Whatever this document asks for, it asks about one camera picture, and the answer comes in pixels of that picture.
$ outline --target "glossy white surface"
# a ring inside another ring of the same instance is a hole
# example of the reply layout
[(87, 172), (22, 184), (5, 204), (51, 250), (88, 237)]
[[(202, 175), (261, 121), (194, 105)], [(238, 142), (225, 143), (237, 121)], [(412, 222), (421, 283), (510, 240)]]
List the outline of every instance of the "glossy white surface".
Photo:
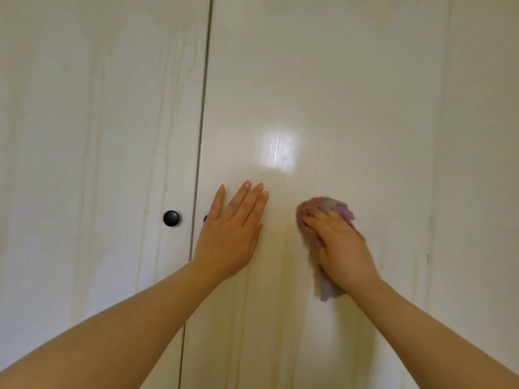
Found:
[(295, 207), (348, 202), (422, 306), (447, 16), (448, 0), (215, 0), (195, 235), (222, 182), (271, 198), (253, 262), (187, 323), (182, 388), (414, 385), (348, 297), (314, 295)]
[(188, 261), (208, 14), (0, 0), (0, 369)]
[(454, 0), (430, 312), (519, 373), (519, 0)]

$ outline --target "white wardrobe door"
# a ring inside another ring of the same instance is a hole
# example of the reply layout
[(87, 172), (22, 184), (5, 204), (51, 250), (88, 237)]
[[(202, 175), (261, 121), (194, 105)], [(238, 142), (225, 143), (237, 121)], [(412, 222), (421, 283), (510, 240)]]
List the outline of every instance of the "white wardrobe door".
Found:
[(188, 261), (208, 8), (0, 1), (0, 369)]
[(321, 302), (296, 205), (350, 204), (423, 305), (448, 0), (214, 0), (195, 235), (220, 183), (270, 191), (252, 263), (186, 326), (181, 387), (412, 387), (344, 296)]
[(430, 312), (519, 373), (519, 0), (454, 0)]

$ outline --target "purple cloth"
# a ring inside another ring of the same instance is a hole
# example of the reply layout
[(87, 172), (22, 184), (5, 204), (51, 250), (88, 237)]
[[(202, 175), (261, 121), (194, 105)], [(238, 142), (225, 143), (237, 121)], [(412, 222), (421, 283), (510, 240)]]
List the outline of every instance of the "purple cloth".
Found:
[[(348, 205), (346, 203), (326, 196), (315, 197), (309, 201), (303, 202), (297, 207), (297, 227), (301, 233), (310, 240), (310, 246), (316, 250), (323, 245), (323, 241), (312, 228), (308, 227), (308, 225), (302, 221), (302, 217), (312, 216), (317, 210), (322, 210), (323, 212), (334, 210), (339, 213), (344, 221), (346, 221), (352, 228), (354, 228), (353, 220), (355, 220), (355, 216), (351, 210), (348, 209)], [(333, 282), (333, 280), (328, 276), (322, 267), (320, 268), (320, 271), (322, 301), (327, 301), (330, 298), (336, 298), (342, 294), (345, 294), (344, 290), (342, 290), (337, 284)]]

